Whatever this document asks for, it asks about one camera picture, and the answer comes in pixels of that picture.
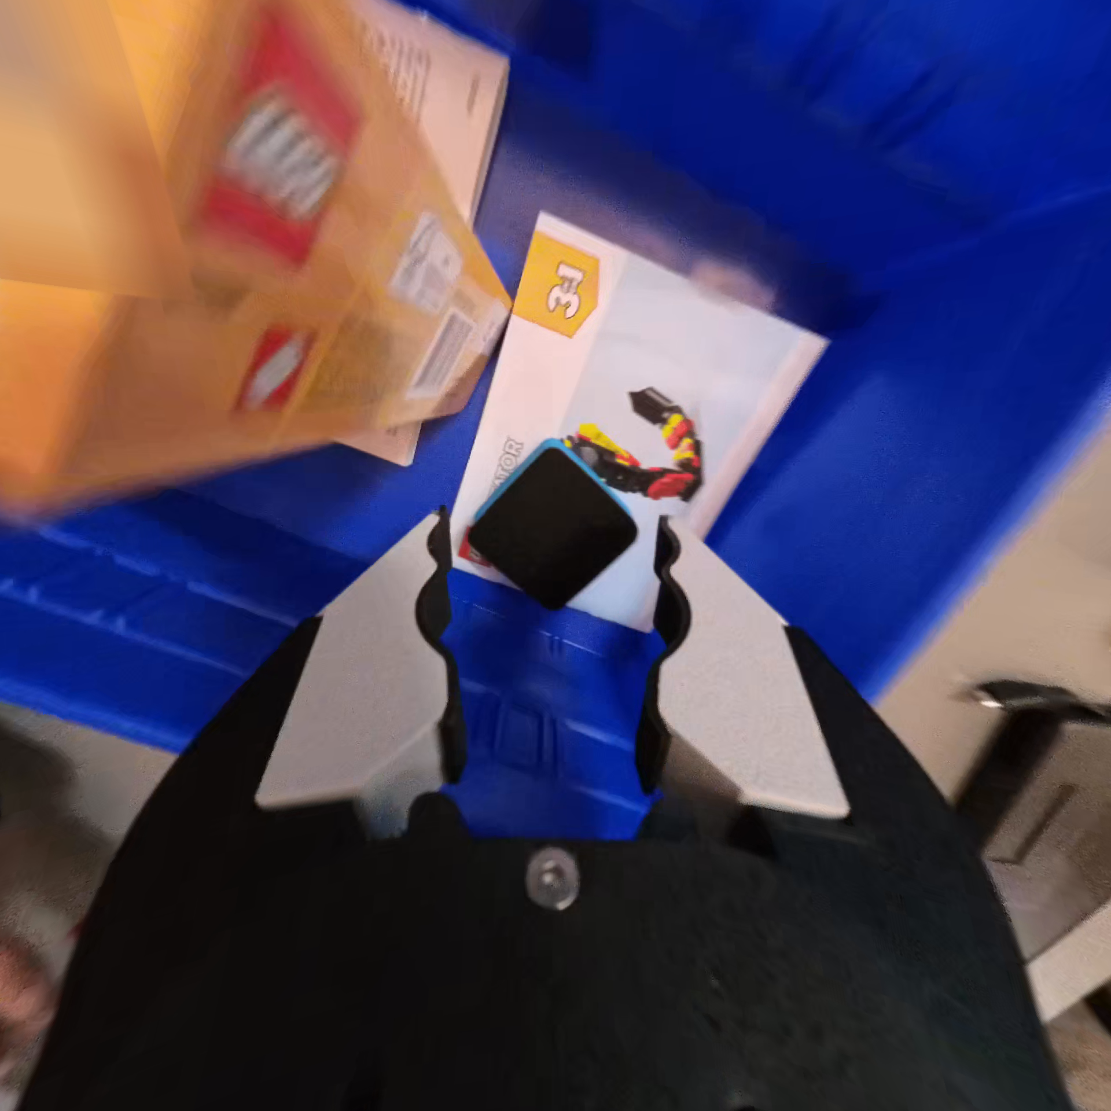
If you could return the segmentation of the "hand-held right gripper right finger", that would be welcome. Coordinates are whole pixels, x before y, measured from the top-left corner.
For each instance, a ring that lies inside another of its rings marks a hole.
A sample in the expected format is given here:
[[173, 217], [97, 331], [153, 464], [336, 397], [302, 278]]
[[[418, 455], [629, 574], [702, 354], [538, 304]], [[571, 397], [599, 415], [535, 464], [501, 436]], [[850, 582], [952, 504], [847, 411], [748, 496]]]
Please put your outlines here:
[[841, 821], [838, 771], [785, 620], [683, 520], [662, 517], [634, 768], [645, 794], [685, 783], [719, 807]]

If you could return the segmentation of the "blue tagged storage bin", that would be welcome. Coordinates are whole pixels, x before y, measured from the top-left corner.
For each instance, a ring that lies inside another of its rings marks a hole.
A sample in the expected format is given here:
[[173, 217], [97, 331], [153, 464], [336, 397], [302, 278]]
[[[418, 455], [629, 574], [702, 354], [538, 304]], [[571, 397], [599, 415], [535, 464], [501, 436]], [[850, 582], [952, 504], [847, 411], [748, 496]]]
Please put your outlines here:
[[[728, 259], [831, 344], [710, 545], [943, 790], [985, 726], [915, 656], [1108, 410], [1108, 3], [410, 3], [509, 56], [477, 218]], [[451, 505], [466, 409], [2, 530], [2, 706], [179, 753], [300, 618]]]

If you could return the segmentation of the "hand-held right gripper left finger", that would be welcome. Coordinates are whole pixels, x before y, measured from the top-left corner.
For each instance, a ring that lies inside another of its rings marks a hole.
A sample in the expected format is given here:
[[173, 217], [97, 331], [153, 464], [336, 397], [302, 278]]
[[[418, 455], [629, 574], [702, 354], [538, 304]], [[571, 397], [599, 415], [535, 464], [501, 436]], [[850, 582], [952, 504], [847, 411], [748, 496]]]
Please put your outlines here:
[[456, 660], [449, 515], [437, 508], [318, 615], [255, 792], [264, 811], [350, 802], [408, 812], [456, 784], [468, 734]]

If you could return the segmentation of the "instruction booklet scorpion cover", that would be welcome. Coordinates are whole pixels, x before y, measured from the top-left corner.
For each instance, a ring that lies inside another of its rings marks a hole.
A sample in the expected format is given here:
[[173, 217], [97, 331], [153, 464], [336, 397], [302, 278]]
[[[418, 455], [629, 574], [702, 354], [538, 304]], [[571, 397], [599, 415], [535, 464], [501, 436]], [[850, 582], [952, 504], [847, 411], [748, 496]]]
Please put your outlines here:
[[456, 496], [455, 566], [478, 509], [548, 439], [620, 500], [637, 538], [570, 606], [646, 631], [657, 521], [710, 532], [828, 341], [711, 294], [548, 213], [537, 216]]

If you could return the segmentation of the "yellow lego box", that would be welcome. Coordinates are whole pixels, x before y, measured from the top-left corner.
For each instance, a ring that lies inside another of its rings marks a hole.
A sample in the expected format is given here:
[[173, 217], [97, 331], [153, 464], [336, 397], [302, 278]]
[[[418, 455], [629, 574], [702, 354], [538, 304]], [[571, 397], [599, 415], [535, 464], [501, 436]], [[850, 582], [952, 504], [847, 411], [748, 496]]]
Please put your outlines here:
[[462, 409], [500, 53], [400, 3], [2, 3], [2, 515]]

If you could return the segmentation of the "blue block with black top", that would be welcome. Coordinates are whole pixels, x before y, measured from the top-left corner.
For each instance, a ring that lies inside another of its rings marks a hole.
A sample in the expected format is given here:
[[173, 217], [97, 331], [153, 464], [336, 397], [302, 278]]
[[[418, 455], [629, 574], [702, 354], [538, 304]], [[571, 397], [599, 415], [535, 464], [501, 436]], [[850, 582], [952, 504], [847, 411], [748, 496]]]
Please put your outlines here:
[[637, 540], [623, 501], [562, 439], [544, 439], [496, 485], [459, 556], [560, 610]]

